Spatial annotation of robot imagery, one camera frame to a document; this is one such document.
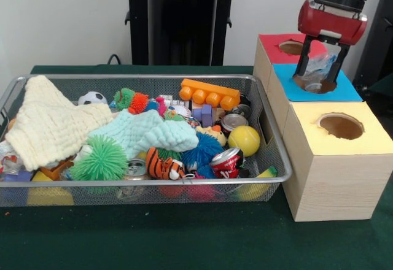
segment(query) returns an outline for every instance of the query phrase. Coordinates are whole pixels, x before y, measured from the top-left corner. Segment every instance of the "soccer ball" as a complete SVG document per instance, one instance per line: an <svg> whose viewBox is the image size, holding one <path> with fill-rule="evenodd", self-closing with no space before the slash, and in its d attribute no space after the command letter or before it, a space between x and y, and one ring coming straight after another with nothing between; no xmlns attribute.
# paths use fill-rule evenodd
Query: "soccer ball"
<svg viewBox="0 0 393 270"><path fill-rule="evenodd" d="M108 104L104 95L98 92L90 91L86 95L83 95L78 100L78 106L82 104L91 104L91 103L105 103Z"/></svg>

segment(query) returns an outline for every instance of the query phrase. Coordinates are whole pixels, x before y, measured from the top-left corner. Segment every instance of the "round hole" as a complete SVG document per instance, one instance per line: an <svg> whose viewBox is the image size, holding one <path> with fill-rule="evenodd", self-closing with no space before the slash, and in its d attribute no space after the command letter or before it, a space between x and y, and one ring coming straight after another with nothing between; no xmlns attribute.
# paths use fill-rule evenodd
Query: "round hole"
<svg viewBox="0 0 393 270"><path fill-rule="evenodd" d="M319 126L337 138L353 140L361 137L364 132L363 124L346 114L327 114L319 120Z"/></svg>
<svg viewBox="0 0 393 270"><path fill-rule="evenodd" d="M294 40L288 40L285 41L284 43L281 43L278 47L280 48L281 51L285 52L286 54L301 55L303 49L303 43Z"/></svg>
<svg viewBox="0 0 393 270"><path fill-rule="evenodd" d="M306 82L304 80L302 80L302 78L299 77L298 75L294 76L294 81L301 89L303 89L307 92L315 93L315 94L325 94L325 93L331 92L335 88L337 88L336 83L331 83L326 80L322 80L321 87L317 91L312 91L312 88L307 87Z"/></svg>

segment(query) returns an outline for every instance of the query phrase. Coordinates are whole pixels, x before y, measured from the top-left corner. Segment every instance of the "blue box top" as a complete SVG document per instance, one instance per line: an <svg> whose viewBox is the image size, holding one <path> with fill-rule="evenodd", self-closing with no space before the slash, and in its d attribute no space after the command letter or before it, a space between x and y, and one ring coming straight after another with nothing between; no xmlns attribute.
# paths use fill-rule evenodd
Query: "blue box top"
<svg viewBox="0 0 393 270"><path fill-rule="evenodd" d="M310 93L301 89L293 80L293 75L296 71L296 64L274 64L273 68L276 75L281 82L285 94L290 101L363 101L357 94L352 83L345 76L343 71L340 71L337 77L337 87L324 94Z"/></svg>

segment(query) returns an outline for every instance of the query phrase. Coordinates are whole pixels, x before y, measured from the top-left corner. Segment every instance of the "blue spiky ball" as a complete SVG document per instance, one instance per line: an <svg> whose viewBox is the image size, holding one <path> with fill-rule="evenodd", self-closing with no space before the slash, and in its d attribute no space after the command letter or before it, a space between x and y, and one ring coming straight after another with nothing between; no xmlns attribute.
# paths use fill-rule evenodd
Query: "blue spiky ball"
<svg viewBox="0 0 393 270"><path fill-rule="evenodd" d="M196 136L199 139L197 147L182 153L182 162L186 166L193 166L196 164L200 176L213 178L214 174L209 167L209 163L215 155L222 153L224 150L216 138L200 132L196 132Z"/></svg>

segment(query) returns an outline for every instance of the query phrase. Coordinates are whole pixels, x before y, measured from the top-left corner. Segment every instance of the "red box top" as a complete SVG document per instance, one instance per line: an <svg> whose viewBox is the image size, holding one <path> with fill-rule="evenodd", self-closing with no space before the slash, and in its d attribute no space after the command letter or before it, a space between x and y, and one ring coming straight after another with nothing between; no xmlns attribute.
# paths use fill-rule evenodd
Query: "red box top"
<svg viewBox="0 0 393 270"><path fill-rule="evenodd" d="M288 54L282 50L282 44L289 44L289 41L295 43L303 43L305 37L306 35L304 34L259 35L259 39L261 40L262 45L265 48L266 54L268 55L272 64L298 63L300 58L300 52L297 52L295 54ZM325 45L322 42L315 40L311 43L311 50L308 56L310 58L313 58L326 52L327 49Z"/></svg>

